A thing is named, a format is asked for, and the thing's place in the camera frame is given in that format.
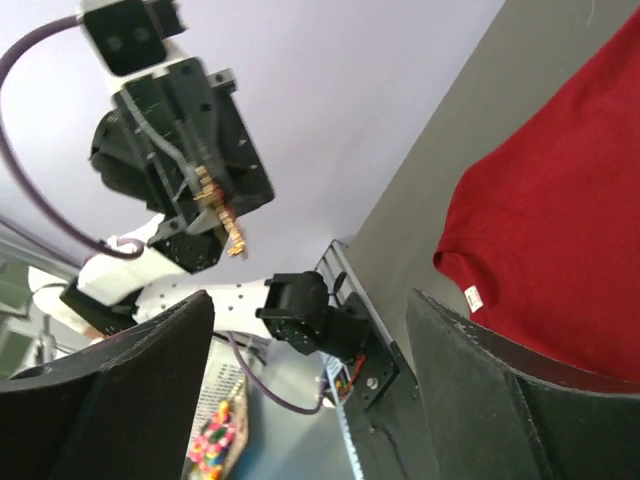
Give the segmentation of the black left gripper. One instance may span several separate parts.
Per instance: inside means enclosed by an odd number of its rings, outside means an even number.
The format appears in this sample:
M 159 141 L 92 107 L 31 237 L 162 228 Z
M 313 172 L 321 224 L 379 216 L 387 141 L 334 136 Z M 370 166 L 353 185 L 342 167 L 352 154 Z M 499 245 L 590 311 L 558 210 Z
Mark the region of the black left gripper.
M 103 183 L 163 215 L 148 247 L 188 273 L 213 267 L 230 241 L 215 213 L 194 200 L 196 167 L 206 167 L 237 219 L 275 197 L 235 89 L 230 71 L 208 75 L 187 58 L 165 75 L 126 83 L 92 141 L 90 162 Z

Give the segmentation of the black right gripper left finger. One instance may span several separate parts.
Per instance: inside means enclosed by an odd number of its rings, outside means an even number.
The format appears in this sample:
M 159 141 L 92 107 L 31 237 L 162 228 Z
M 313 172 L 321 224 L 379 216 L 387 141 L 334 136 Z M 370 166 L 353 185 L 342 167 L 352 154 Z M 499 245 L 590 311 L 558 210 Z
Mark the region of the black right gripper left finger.
M 180 478 L 214 319 L 213 301 L 200 290 L 2 381 L 2 478 Z

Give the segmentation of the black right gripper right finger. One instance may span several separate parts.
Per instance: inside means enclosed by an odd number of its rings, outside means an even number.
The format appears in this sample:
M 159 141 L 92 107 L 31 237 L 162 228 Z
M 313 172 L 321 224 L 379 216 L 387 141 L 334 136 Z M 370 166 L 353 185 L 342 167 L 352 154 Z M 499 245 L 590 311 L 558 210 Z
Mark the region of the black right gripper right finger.
M 638 384 L 538 354 L 419 290 L 406 325 L 441 478 L 638 478 Z

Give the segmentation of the red garment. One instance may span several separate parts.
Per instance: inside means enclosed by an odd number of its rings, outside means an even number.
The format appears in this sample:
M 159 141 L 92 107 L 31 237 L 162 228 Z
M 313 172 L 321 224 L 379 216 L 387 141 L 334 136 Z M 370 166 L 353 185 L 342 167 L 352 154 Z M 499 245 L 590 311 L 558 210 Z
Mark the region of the red garment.
M 435 268 L 471 319 L 562 363 L 639 378 L 639 18 L 452 196 Z

